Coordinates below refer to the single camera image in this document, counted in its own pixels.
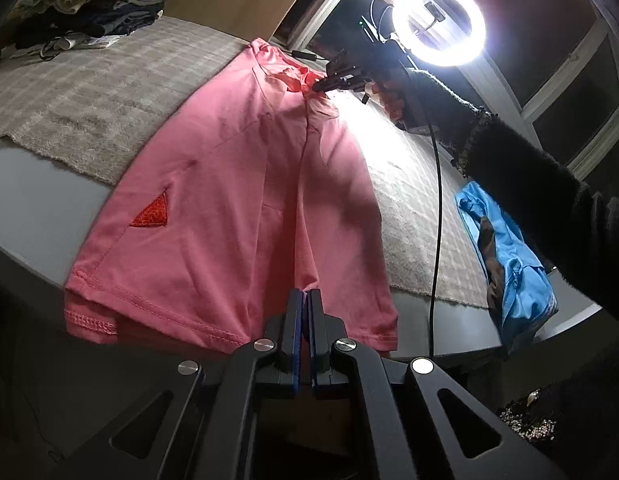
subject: pink garment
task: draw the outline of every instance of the pink garment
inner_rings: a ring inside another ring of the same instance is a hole
[[[296,286],[320,288],[351,337],[397,347],[381,214],[358,145],[311,90],[319,77],[255,40],[181,106],[74,262],[70,333],[229,353],[259,337]]]

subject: white window frame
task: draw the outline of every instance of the white window frame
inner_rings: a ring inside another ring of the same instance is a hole
[[[325,22],[340,0],[315,0],[294,28],[288,46],[296,50],[307,47],[309,41]],[[606,20],[606,9],[595,8],[597,19],[574,51],[567,57],[558,70],[550,76],[542,88],[524,105],[518,102],[505,77],[491,57],[483,52],[471,63],[459,66],[459,70],[474,87],[483,102],[515,131],[541,148],[541,142],[533,122],[552,105],[574,79],[587,66],[605,38],[609,38],[614,61],[619,76],[619,37],[615,33],[614,23]],[[422,15],[414,15],[414,21],[429,23],[431,16],[423,9]],[[461,27],[448,19],[430,31],[430,37],[441,48],[462,41],[466,34]],[[619,106],[608,121],[600,128],[594,138],[569,163],[568,168],[579,179],[584,179],[619,139]]]

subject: blue cloth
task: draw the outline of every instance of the blue cloth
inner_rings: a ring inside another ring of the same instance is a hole
[[[536,331],[558,311],[554,291],[538,257],[525,244],[523,234],[512,218],[476,182],[456,193],[456,205],[478,250],[480,219],[489,218],[494,227],[496,257],[505,270],[505,290],[501,342],[508,351],[532,340]]]

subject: red patch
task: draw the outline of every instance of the red patch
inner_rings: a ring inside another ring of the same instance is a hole
[[[168,224],[168,197],[162,193],[130,224],[132,227],[157,227]]]

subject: white table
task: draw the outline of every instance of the white table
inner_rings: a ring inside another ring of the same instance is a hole
[[[0,139],[0,284],[59,327],[62,286],[110,187]],[[393,290],[395,358],[428,352],[429,298]],[[501,346],[487,310],[437,301],[436,355],[470,357]]]

